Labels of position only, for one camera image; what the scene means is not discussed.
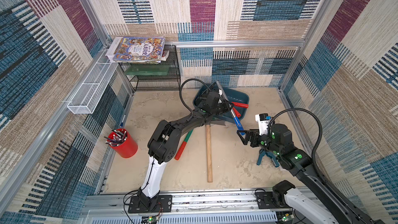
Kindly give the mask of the grey hoe red grip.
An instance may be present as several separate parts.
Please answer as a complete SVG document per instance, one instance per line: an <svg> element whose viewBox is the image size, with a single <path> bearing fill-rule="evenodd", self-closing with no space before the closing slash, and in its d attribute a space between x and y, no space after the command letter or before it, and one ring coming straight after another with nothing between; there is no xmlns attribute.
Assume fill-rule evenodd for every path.
<svg viewBox="0 0 398 224"><path fill-rule="evenodd" d="M241 108L248 108L249 107L248 104L241 103L241 102L232 102L232 104L234 105L234 107L241 107Z"/></svg>
<svg viewBox="0 0 398 224"><path fill-rule="evenodd" d="M241 114L239 113L239 111L235 107L233 108L233 112L234 112L234 114L235 114L235 116L237 118L239 118L241 116Z"/></svg>

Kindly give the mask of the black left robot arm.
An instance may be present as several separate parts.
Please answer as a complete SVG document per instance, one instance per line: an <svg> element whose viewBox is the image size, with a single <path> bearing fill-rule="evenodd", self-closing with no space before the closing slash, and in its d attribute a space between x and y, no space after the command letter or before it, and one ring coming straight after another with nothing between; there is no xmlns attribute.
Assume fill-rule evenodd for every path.
<svg viewBox="0 0 398 224"><path fill-rule="evenodd" d="M230 112L232 108L233 103L223 93L207 89L200 97L198 106L190 109L189 115L175 121L159 122L148 142L148 170L137 192L141 204L147 209L157 205L165 167L175 157L181 136L209 123L214 116Z"/></svg>

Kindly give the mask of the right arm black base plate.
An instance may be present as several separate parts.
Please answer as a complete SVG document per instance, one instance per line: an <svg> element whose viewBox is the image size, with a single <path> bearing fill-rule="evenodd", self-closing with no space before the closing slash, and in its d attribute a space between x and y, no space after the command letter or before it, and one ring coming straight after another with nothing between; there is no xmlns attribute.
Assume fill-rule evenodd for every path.
<svg viewBox="0 0 398 224"><path fill-rule="evenodd" d="M284 195L278 192L256 189L255 197L259 209L290 208L284 199Z"/></svg>

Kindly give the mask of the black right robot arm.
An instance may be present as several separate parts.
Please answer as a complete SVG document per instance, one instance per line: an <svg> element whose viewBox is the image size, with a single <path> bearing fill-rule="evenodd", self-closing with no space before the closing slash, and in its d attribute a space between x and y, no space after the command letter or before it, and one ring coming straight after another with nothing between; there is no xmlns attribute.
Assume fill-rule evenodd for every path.
<svg viewBox="0 0 398 224"><path fill-rule="evenodd" d="M291 183L281 182L274 186L277 205L297 209L311 222L337 222L338 224L381 224L381 219L372 219L348 200L330 183L306 152L295 147L292 133L284 124L274 124L261 133L259 129L238 130L237 135L244 145L261 147L275 155L283 169L301 181L322 202L324 207L310 203L295 192Z"/></svg>

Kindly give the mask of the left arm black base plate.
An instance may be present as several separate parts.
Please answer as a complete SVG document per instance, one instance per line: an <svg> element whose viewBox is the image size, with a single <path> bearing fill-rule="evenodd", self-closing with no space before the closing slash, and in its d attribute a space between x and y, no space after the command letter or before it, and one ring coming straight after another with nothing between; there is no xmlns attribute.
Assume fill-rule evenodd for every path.
<svg viewBox="0 0 398 224"><path fill-rule="evenodd" d="M170 213L172 210L172 195L156 195L149 199L145 195L133 196L129 203L129 214Z"/></svg>

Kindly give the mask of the chrome blue handled hoe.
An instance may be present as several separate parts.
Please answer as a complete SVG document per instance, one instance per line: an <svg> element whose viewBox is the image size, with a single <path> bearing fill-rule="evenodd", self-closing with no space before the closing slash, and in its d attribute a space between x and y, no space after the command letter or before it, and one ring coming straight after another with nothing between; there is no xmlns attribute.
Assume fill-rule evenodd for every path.
<svg viewBox="0 0 398 224"><path fill-rule="evenodd" d="M244 131L244 128L243 128L242 124L240 123L238 117L236 116L236 114L235 114L235 112L234 112L234 110L233 110L233 109L234 109L234 106L233 106L233 104L228 100L228 97L227 97L227 95L226 95L226 93L225 93L225 91L224 91L224 89L223 89L221 83L220 83L219 81L216 81L216 85L217 85L218 89L221 91L221 96L224 98L225 101L227 101L227 104L228 104L228 106L229 106L231 115L232 115L232 117L233 117L233 119L234 119L234 122L235 122L235 124L236 124L236 127L237 127L237 129L238 129L238 133L241 134L241 135L245 135L245 132L243 132L243 131Z"/></svg>

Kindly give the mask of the teal plastic storage box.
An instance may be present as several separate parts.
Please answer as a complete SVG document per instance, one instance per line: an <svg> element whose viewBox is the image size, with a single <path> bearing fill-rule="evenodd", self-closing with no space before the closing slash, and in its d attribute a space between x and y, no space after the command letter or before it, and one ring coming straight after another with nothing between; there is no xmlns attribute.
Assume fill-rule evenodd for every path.
<svg viewBox="0 0 398 224"><path fill-rule="evenodd" d="M206 91L206 87L202 86L199 89L197 95L195 96L195 98L193 100L193 104L194 104L195 107L197 107L199 102L201 101L200 97L202 96L204 91ZM228 97L230 102L241 103L241 104L246 104L246 105L249 104L249 96L247 94L245 94L243 92L240 92L240 91L236 91L236 90L230 89L230 88L224 88L224 91L225 91L225 93L226 93L226 95L227 95L227 97ZM247 112L247 108L240 107L240 106L235 106L234 108L238 112L238 115L237 115L238 119L242 120L245 117L245 114ZM234 121L234 119L233 119L233 117L232 117L230 112L225 113L225 114L223 114L221 116L214 116L212 121L216 121L216 120L223 120L223 121L226 121L226 122L235 123L235 121Z"/></svg>

